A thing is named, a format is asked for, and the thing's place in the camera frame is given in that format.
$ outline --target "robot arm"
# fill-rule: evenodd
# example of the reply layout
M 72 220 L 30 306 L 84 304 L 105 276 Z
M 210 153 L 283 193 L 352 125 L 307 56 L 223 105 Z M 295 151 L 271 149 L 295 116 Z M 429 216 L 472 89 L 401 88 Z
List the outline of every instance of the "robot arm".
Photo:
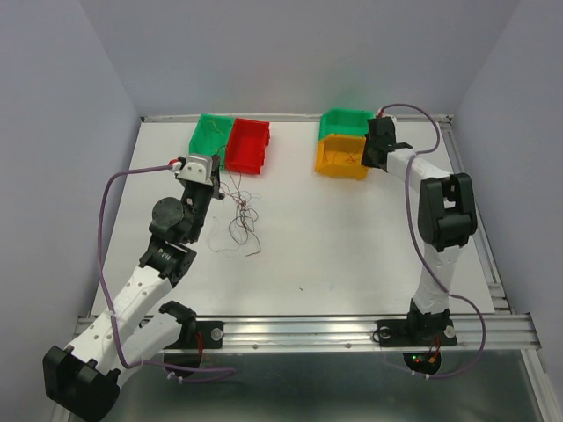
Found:
M 424 242 L 423 256 L 440 287 L 425 266 L 406 320 L 377 322 L 380 346 L 430 346 L 436 336 L 443 346 L 457 343 L 444 336 L 453 327 L 449 296 L 457 258 L 477 230 L 471 178 L 435 167 L 407 143 L 397 143 L 392 117 L 369 120 L 362 165 L 380 168 L 405 181 L 409 162 L 409 187 L 419 194 L 418 229 Z
M 154 354 L 195 331 L 195 312 L 177 302 L 138 329 L 150 309 L 187 273 L 196 252 L 186 244 L 198 240 L 212 198 L 219 193 L 219 157 L 190 155 L 171 162 L 184 186 L 180 200 L 164 198 L 152 210 L 147 251 L 124 288 L 80 336 L 62 350 L 53 346 L 43 358 L 47 396 L 87 422 L 100 421 L 113 407 L 121 386 L 140 366 L 124 368 L 117 356 L 111 316 L 128 362 Z

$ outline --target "dark gray floor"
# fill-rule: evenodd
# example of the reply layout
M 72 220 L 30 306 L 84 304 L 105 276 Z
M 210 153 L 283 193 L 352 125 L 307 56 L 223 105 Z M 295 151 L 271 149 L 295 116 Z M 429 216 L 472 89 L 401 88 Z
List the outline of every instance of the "dark gray floor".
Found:
M 474 352 L 444 355 L 442 372 Z M 131 378 L 107 422 L 541 420 L 518 351 L 487 352 L 469 373 L 424 381 L 394 368 L 400 353 L 209 356 L 229 381 L 178 385 L 163 370 Z

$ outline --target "wall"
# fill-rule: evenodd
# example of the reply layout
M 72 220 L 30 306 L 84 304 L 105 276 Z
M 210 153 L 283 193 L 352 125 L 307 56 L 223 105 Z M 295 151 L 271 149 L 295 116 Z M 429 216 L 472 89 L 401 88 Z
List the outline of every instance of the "wall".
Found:
M 531 312 L 563 401 L 563 3 L 524 0 L 455 118 L 508 298 Z
M 100 197 L 139 119 L 76 0 L 2 1 L 0 56 L 0 419 L 42 421 L 41 359 L 93 297 Z
M 142 115 L 453 112 L 517 0 L 80 0 Z

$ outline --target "tangled wires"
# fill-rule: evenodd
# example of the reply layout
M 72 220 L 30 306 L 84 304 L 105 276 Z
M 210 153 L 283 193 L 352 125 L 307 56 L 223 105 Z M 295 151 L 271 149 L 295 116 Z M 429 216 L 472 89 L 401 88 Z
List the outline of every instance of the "tangled wires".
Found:
M 238 174 L 238 182 L 236 182 L 232 174 L 230 172 L 228 173 L 234 186 L 234 192 L 223 182 L 221 183 L 221 192 L 224 193 L 225 196 L 230 197 L 237 204 L 235 217 L 229 223 L 229 234 L 232 240 L 238 244 L 237 249 L 243 244 L 247 244 L 251 237 L 256 239 L 258 250 L 246 255 L 247 257 L 251 257 L 262 251 L 260 239 L 256 235 L 254 228 L 256 221 L 258 221 L 259 214 L 251 205 L 252 199 L 259 199 L 260 196 L 256 193 L 241 191 L 240 182 L 242 181 L 242 175 L 240 173 Z

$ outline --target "purple cable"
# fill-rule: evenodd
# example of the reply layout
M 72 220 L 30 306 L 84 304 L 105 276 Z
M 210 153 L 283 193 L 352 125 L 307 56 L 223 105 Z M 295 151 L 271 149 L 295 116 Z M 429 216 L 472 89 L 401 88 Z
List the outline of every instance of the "purple cable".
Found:
M 409 182 L 410 182 L 410 179 L 411 179 L 411 169 L 413 168 L 414 159 L 417 156 L 420 156 L 420 155 L 423 155 L 423 154 L 430 154 L 430 153 L 432 153 L 432 152 L 434 152 L 438 149 L 438 147 L 440 146 L 440 129 L 439 129 L 438 125 L 436 124 L 436 122 L 434 121 L 434 119 L 432 118 L 432 116 L 430 116 L 430 114 L 428 114 L 427 112 L 425 112 L 421 108 L 417 107 L 416 105 L 410 105 L 410 104 L 404 104 L 404 103 L 389 104 L 389 105 L 386 105 L 385 107 L 382 107 L 380 109 L 378 116 L 381 116 L 383 114 L 384 110 L 386 110 L 388 108 L 392 108 L 392 107 L 412 108 L 412 109 L 416 110 L 417 112 L 424 114 L 424 116 L 426 116 L 426 118 L 430 121 L 430 123 L 432 123 L 432 126 L 434 127 L 434 130 L 436 131 L 436 143 L 435 143 L 434 147 L 432 147 L 430 149 L 424 149 L 422 151 L 415 152 L 413 154 L 413 156 L 411 156 L 411 158 L 408 160 L 408 164 L 406 165 L 406 174 L 405 174 L 406 219 L 407 219 L 407 222 L 408 222 L 408 231 L 411 235 L 411 240 L 413 241 L 413 246 L 414 246 L 414 249 L 416 250 L 416 254 L 419 257 L 420 262 L 422 263 L 422 265 L 424 266 L 426 271 L 428 271 L 428 273 L 430 274 L 430 277 L 432 277 L 432 279 L 434 279 L 434 281 L 436 282 L 438 287 L 449 297 L 453 297 L 454 299 L 458 299 L 460 301 L 464 301 L 464 302 L 468 303 L 475 310 L 475 313 L 477 314 L 477 316 L 479 317 L 479 321 L 481 322 L 481 329 L 482 329 L 482 333 L 483 333 L 482 337 L 481 337 L 481 344 L 479 345 L 479 349 L 478 349 L 477 353 L 475 354 L 475 357 L 471 360 L 471 362 L 469 362 L 467 365 L 459 368 L 456 371 L 453 371 L 453 372 L 450 372 L 450 373 L 447 373 L 447 374 L 438 374 L 438 375 L 430 375 L 429 376 L 430 379 L 444 380 L 444 379 L 447 379 L 447 378 L 451 378 L 452 376 L 460 375 L 460 374 L 464 373 L 465 371 L 471 369 L 472 367 L 475 366 L 475 364 L 477 364 L 477 362 L 481 358 L 481 355 L 483 354 L 483 350 L 485 349 L 485 343 L 486 343 L 485 318 L 483 317 L 483 314 L 481 313 L 481 311 L 479 310 L 479 308 L 477 307 L 477 305 L 474 302 L 472 302 L 470 299 L 466 298 L 465 296 L 454 295 L 454 294 L 450 293 L 450 291 L 443 285 L 443 283 L 440 281 L 440 279 L 435 274 L 435 272 L 432 271 L 432 268 L 430 267 L 428 262 L 424 259 L 424 255 L 422 254 L 422 251 L 420 250 L 420 246 L 419 246 L 418 242 L 416 241 L 416 235 L 414 234 L 413 216 L 411 215 L 411 197 L 410 197 L 410 191 L 409 191 L 409 185 L 410 185 Z
M 153 367 L 163 367 L 164 369 L 169 369 L 171 371 L 183 371 L 183 372 L 194 372 L 194 373 L 223 373 L 222 375 L 214 376 L 211 378 L 205 378 L 202 380 L 190 380 L 190 379 L 182 379 L 183 382 L 212 382 L 212 381 L 219 381 L 223 378 L 227 378 L 228 376 L 234 375 L 237 370 L 234 367 L 212 367 L 206 369 L 200 369 L 197 367 L 181 367 L 178 365 L 170 365 L 163 362 L 158 362 L 155 360 L 139 360 L 137 362 L 128 363 L 125 359 L 125 355 L 123 354 L 123 346 L 121 344 L 120 333 L 117 328 L 117 319 L 115 317 L 115 307 L 113 305 L 112 296 L 109 293 L 109 289 L 107 288 L 106 279 L 104 278 L 104 271 L 103 271 L 103 264 L 102 264 L 102 227 L 104 224 L 104 211 L 106 209 L 106 201 L 107 195 L 109 193 L 109 189 L 112 183 L 119 177 L 119 176 L 127 176 L 128 174 L 141 174 L 141 173 L 152 173 L 154 171 L 162 171 L 162 170 L 170 170 L 172 168 L 171 164 L 168 165 L 160 165 L 158 167 L 147 167 L 144 169 L 135 169 L 135 170 L 125 170 L 119 171 L 115 173 L 110 179 L 107 181 L 106 189 L 104 190 L 104 196 L 102 196 L 102 203 L 99 208 L 99 219 L 98 219 L 98 271 L 99 271 L 99 284 L 102 287 L 102 291 L 104 292 L 104 297 L 106 298 L 107 308 L 110 310 L 110 318 L 112 323 L 112 333 L 113 339 L 115 343 L 115 349 L 117 350 L 117 356 L 121 362 L 121 365 L 126 369 L 131 369 L 133 367 L 138 367 L 140 365 L 150 365 Z

